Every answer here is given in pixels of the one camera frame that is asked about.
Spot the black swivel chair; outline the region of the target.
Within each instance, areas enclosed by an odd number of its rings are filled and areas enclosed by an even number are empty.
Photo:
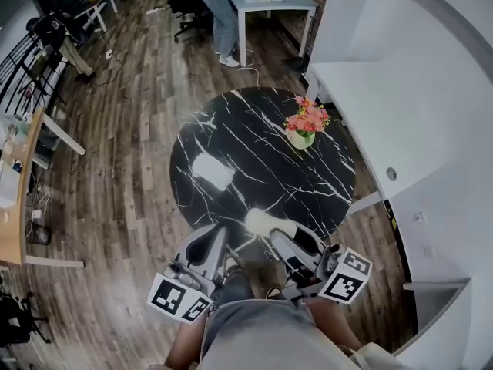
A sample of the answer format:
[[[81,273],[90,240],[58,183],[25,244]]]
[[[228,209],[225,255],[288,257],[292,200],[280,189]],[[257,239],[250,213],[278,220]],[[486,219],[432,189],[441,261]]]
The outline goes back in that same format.
[[[0,348],[28,343],[31,333],[38,334],[46,344],[52,343],[36,324],[37,321],[48,323],[49,319],[33,315],[31,305],[33,297],[31,291],[21,300],[11,294],[0,293]]]

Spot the person's beige sleeve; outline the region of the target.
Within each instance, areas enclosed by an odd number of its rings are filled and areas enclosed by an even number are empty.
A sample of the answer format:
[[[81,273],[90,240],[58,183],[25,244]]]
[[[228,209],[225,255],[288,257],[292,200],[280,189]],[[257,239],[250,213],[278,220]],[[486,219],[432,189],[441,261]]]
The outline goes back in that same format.
[[[358,350],[346,346],[340,348],[360,370],[414,370],[375,343],[368,343]]]
[[[170,367],[168,364],[155,364],[149,366],[147,370],[201,370],[201,367],[196,362],[193,362],[188,368]]]

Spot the person's blue jeans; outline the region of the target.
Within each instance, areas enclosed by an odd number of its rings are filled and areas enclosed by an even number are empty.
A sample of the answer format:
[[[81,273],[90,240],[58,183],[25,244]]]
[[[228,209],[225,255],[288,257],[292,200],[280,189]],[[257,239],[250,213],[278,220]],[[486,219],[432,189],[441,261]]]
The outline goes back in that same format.
[[[222,304],[254,299],[254,293],[246,275],[242,271],[230,274],[223,286]]]

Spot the white curved counter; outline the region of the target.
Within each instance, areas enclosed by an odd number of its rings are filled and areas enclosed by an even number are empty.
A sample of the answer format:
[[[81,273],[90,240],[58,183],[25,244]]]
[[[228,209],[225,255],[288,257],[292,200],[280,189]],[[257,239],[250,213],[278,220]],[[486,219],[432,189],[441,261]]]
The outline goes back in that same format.
[[[482,370],[493,358],[493,285],[483,280],[405,283],[420,294],[452,292],[447,304],[394,355],[415,370]]]

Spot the person's grey shirt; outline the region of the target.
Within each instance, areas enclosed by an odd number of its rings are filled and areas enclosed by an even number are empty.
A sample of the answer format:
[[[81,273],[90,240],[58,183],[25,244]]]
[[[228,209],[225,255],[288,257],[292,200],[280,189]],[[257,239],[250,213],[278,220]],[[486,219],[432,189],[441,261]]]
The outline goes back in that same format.
[[[306,308],[282,301],[225,304],[207,320],[197,370],[358,370]]]

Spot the person's left shoe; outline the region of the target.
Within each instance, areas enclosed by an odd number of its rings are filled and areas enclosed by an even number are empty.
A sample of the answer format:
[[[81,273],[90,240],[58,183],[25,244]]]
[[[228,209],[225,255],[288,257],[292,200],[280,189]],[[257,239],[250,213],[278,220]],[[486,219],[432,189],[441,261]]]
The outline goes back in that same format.
[[[235,271],[240,271],[240,262],[232,254],[228,254],[225,260],[224,275],[229,276]]]

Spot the person's beige right sleeve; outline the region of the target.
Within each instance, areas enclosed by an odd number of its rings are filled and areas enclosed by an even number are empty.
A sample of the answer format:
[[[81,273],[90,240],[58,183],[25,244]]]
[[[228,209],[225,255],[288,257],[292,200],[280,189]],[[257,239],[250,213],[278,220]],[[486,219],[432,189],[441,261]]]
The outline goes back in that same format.
[[[368,343],[358,350],[346,346],[340,348],[360,370],[414,370],[375,343]]]

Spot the black floor bin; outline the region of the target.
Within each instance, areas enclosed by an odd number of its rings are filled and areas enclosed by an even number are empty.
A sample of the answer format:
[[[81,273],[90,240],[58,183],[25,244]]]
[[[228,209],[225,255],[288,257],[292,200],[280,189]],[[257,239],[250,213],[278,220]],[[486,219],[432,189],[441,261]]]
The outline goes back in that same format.
[[[26,234],[26,241],[29,244],[37,245],[50,245],[52,240],[52,230],[49,227],[43,227],[40,224],[31,222],[28,233]]]

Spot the black office chair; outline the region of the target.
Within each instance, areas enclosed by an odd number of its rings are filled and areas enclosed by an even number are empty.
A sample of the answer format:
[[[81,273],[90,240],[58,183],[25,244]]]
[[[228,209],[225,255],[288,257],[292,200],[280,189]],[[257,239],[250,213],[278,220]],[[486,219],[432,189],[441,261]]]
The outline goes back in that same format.
[[[178,42],[179,37],[190,30],[196,30],[197,40],[204,40],[205,31],[212,25],[212,16],[203,0],[168,0],[173,13],[180,13],[182,17],[191,16],[179,24],[180,30],[173,35],[173,41]]]

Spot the white paper stack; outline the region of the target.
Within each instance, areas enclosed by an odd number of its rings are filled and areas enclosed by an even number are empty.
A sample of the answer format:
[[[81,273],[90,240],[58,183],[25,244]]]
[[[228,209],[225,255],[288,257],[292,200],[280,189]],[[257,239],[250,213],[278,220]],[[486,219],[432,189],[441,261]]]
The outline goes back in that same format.
[[[0,160],[0,208],[7,209],[17,204],[20,173]]]

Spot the wooden desk with white legs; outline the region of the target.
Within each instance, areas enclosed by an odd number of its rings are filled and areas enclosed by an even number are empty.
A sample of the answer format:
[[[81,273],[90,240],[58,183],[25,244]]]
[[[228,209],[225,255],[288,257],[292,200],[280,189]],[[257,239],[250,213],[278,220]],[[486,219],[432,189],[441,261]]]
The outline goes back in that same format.
[[[47,126],[48,129],[72,150],[77,152],[77,154],[81,156],[86,154],[86,149],[49,117],[43,108],[38,109],[34,113],[25,142],[22,145],[14,146],[11,154],[2,154],[2,160],[10,167],[14,162],[19,161],[22,168],[19,172],[16,202],[5,209],[0,207],[0,261],[19,265],[34,264],[49,267],[84,268],[85,264],[83,261],[36,257],[26,253],[26,199],[35,146],[43,125]]]

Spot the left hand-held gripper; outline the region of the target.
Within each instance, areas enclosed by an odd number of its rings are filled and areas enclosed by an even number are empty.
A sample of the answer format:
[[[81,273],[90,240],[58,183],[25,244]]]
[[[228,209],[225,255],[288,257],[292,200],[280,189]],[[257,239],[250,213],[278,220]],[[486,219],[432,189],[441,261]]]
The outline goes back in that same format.
[[[161,274],[156,274],[147,304],[182,323],[192,324],[213,304],[224,276],[228,230],[221,224],[200,227],[184,237]]]

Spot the cream pot of pink flowers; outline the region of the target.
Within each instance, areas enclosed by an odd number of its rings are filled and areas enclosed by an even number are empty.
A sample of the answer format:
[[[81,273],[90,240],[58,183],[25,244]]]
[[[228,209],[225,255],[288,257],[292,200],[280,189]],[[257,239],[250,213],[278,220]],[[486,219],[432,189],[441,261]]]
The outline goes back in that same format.
[[[314,143],[316,134],[330,124],[331,118],[323,104],[306,96],[295,96],[294,100],[298,110],[286,118],[284,132],[295,149],[305,150]]]

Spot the person's beige left sleeve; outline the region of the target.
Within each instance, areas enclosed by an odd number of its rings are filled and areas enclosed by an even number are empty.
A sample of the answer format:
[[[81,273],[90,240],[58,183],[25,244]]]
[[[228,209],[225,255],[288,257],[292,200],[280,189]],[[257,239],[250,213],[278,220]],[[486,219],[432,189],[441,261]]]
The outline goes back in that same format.
[[[149,366],[147,370],[201,370],[201,367],[196,362],[193,362],[188,368],[170,367],[168,364],[155,364]]]

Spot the person's right forearm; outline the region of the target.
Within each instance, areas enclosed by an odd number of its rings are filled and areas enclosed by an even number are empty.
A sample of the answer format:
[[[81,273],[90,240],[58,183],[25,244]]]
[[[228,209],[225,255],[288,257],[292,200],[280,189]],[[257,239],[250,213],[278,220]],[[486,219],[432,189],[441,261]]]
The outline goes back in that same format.
[[[337,302],[326,298],[305,300],[316,326],[335,344],[357,351],[362,344],[354,334]]]

